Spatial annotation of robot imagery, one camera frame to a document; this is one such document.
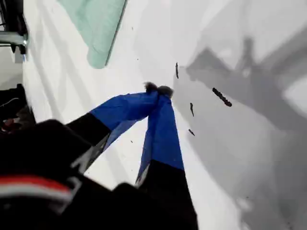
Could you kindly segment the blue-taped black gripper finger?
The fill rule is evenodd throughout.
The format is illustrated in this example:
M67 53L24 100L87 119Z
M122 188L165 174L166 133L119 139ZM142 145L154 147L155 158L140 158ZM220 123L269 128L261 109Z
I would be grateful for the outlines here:
M163 229L197 230L171 103L173 91L167 86L145 88L147 94L157 94L157 103L148 115L138 188L155 206Z
M145 92L115 96L68 123L70 130L91 145L71 164L72 167L88 169L118 137L146 118L158 99L158 87L148 82Z

